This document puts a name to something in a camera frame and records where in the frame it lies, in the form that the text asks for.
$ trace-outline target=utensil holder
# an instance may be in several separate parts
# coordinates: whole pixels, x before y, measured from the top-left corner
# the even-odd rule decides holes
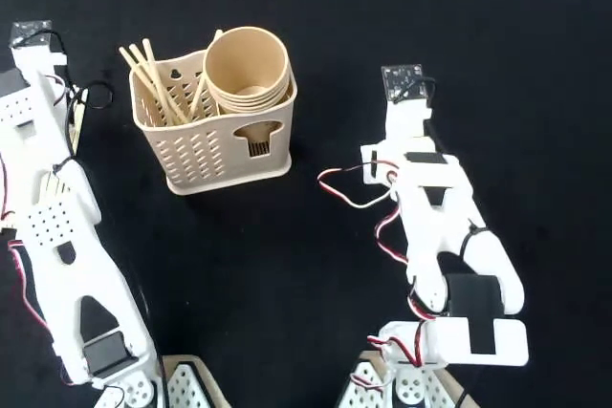
[[[185,112],[193,100],[206,50],[156,61],[162,84]],[[289,140],[297,86],[293,74],[284,101],[257,114],[220,115],[205,89],[194,121],[168,126],[161,103],[134,71],[129,75],[132,116],[164,169],[168,188],[177,195],[259,181],[291,167]],[[245,132],[268,123],[267,140],[249,141]]]

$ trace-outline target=stacked paper cups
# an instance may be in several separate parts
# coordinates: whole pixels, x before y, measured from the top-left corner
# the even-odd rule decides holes
[[[208,92],[223,114],[257,114],[287,97],[292,70],[285,45],[254,27],[232,29],[208,47],[204,61]],[[273,126],[247,129],[250,141],[266,139]]]

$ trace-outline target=cable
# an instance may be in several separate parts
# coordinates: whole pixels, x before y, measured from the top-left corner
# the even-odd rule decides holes
[[[383,231],[383,229],[387,225],[394,222],[399,216],[400,216],[400,207],[397,205],[395,209],[393,209],[393,212],[391,212],[389,215],[384,217],[374,227],[374,238],[376,240],[376,244],[378,245],[378,247],[382,249],[382,251],[384,251],[386,254],[391,256],[391,258],[393,258],[393,260],[395,260],[396,262],[400,262],[408,266],[408,259],[404,255],[402,255],[400,252],[396,250],[393,250],[392,248],[387,247],[385,244],[381,242],[381,231]]]
[[[390,378],[388,378],[386,381],[383,381],[381,384],[374,384],[359,375],[355,375],[354,373],[351,373],[348,377],[353,384],[362,387],[366,391],[376,391],[380,392],[381,394],[383,393],[383,388],[391,384],[394,379],[394,376],[392,375]]]
[[[64,40],[61,38],[61,35],[59,34],[59,32],[54,31],[53,29],[41,29],[39,31],[33,32],[30,35],[27,35],[25,37],[15,40],[12,43],[11,47],[12,48],[22,48],[33,38],[38,37],[39,35],[43,35],[45,33],[48,33],[49,35],[52,35],[53,37],[55,37],[55,39],[57,40],[57,43],[59,43],[59,49],[61,50],[61,52],[66,54],[66,56],[68,56],[68,53],[66,52],[66,46],[64,45]],[[68,83],[68,87],[70,88],[70,91],[73,91],[75,88],[75,82],[73,81],[70,75],[70,70],[68,69],[68,66],[65,66],[64,73],[66,74],[66,82]]]
[[[390,346],[391,344],[395,344],[398,346],[398,348],[400,348],[400,351],[402,351],[402,354],[404,354],[406,360],[408,360],[408,362],[410,362],[410,364],[412,364],[413,367],[418,368],[423,365],[423,362],[420,359],[417,360],[417,358],[410,353],[406,345],[397,336],[389,336],[387,339],[380,339],[377,336],[369,335],[367,337],[367,342],[370,343],[372,346],[374,346],[377,349],[380,349],[382,346],[387,346],[387,345]],[[420,356],[421,350],[419,350],[418,352],[415,350],[415,354]]]
[[[87,98],[89,99],[89,97],[91,96],[91,89],[96,86],[102,86],[106,88],[108,90],[108,98],[106,100],[106,103],[102,105],[87,104],[89,107],[96,110],[103,110],[111,106],[115,100],[115,89],[111,86],[110,83],[104,80],[93,80],[89,82],[87,85],[83,86],[81,89],[78,90],[78,92],[75,94],[75,97],[70,98],[70,100],[68,101],[68,109],[66,110],[66,118],[64,119],[64,139],[66,140],[66,145],[68,146],[69,157],[60,164],[56,164],[54,166],[54,173],[58,172],[66,162],[73,159],[75,156],[75,149],[73,148],[73,143],[70,139],[71,120],[74,120],[75,107],[77,106],[77,104],[85,104],[85,101],[83,100],[83,93],[87,91]]]
[[[459,396],[459,398],[457,398],[457,401],[455,402],[455,407],[454,408],[460,408],[461,405],[463,404],[464,401],[466,401],[466,397],[470,394],[470,392],[472,392],[474,390],[474,388],[476,387],[476,383],[478,382],[478,378],[480,377],[482,370],[484,367],[482,366],[478,366],[476,367],[476,370],[474,372],[474,376],[471,380],[471,384],[470,387],[465,387],[461,393],[461,396]]]
[[[425,85],[427,85],[428,83],[430,84],[431,93],[427,94],[427,102],[431,104],[431,101],[433,100],[433,97],[436,94],[437,83],[436,83],[435,78],[431,76],[424,76],[424,75],[415,76],[412,80],[410,80],[410,83],[408,83],[398,95],[396,95],[393,99],[391,99],[391,102],[394,104],[397,104],[398,102],[402,100],[402,97],[405,96],[405,94],[408,92],[410,88],[420,83],[425,83]]]
[[[55,83],[58,83],[58,84],[62,85],[62,87],[63,87],[61,95],[58,96],[56,100],[54,100],[54,107],[55,107],[59,102],[61,102],[61,100],[64,98],[64,96],[66,96],[66,93],[67,93],[66,82],[59,75],[45,75],[45,76],[47,78],[51,78],[51,79],[55,80]]]
[[[49,330],[49,326],[47,322],[38,314],[38,312],[33,308],[33,306],[28,301],[28,297],[26,296],[26,288],[28,286],[28,279],[26,277],[26,270],[23,267],[23,261],[21,260],[21,255],[17,250],[17,247],[23,247],[23,242],[18,240],[9,241],[8,243],[9,251],[12,254],[12,260],[15,263],[15,267],[17,272],[19,273],[19,277],[21,278],[21,299],[23,300],[23,304],[26,306],[28,312],[33,316],[33,318],[38,322],[39,325],[44,327],[47,332],[51,332]]]
[[[14,211],[7,210],[7,201],[9,200],[9,173],[7,171],[7,166],[4,163],[4,159],[2,158],[2,153],[0,153],[0,167],[2,167],[2,207],[0,208],[0,220],[4,220],[7,216],[14,214]]]
[[[387,166],[391,166],[391,167],[394,167],[394,168],[398,169],[397,164],[395,164],[395,163],[393,163],[391,161],[386,161],[386,160],[368,161],[368,162],[363,162],[362,164],[358,164],[356,166],[351,166],[351,167],[347,167],[347,168],[333,167],[333,168],[330,168],[330,169],[325,169],[324,171],[321,171],[318,174],[317,182],[320,185],[320,187],[323,188],[325,191],[327,191],[328,193],[331,193],[334,196],[339,197],[345,203],[349,204],[351,207],[354,207],[356,209],[366,209],[367,207],[371,207],[374,204],[377,204],[377,203],[385,200],[386,198],[388,198],[389,195],[391,194],[391,188],[389,188],[380,197],[375,198],[374,200],[369,201],[368,203],[357,204],[357,203],[354,203],[350,198],[348,198],[344,193],[341,193],[341,192],[337,191],[333,186],[330,186],[327,183],[325,183],[322,179],[325,176],[329,175],[329,174],[334,174],[334,173],[337,173],[337,172],[350,172],[350,171],[354,171],[355,169],[359,169],[361,167],[364,167],[367,164],[386,164]]]
[[[121,404],[123,403],[123,401],[125,400],[125,390],[123,390],[123,388],[120,386],[112,386],[110,384],[107,384],[104,386],[104,392],[106,392],[108,389],[119,389],[121,391],[121,399],[115,405],[115,408],[119,408]]]

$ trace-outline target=black tablecloth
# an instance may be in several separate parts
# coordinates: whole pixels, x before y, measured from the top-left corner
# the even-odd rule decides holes
[[[531,359],[489,368],[485,407],[601,406],[610,376],[610,0],[0,0],[14,20],[52,19],[78,82],[117,87],[89,111],[78,155],[104,212],[98,234],[141,278],[163,354],[197,354],[229,401],[332,406],[365,336],[410,317],[400,266],[375,246],[390,204],[352,209],[316,184],[383,138],[380,67],[422,63],[438,81],[434,123],[525,286]],[[192,197],[169,192],[130,114],[119,45],[159,57],[214,30],[256,25],[287,44],[299,95],[284,177]],[[11,57],[0,47],[0,68]],[[356,199],[379,190],[359,174]],[[400,233],[397,247],[405,244]],[[3,406],[93,406],[67,388],[50,340],[0,258]]]

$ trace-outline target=beige cup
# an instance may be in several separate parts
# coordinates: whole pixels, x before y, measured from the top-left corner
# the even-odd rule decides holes
[[[204,71],[208,89],[221,105],[265,105],[289,85],[287,49],[273,33],[254,27],[231,29],[214,40]]]

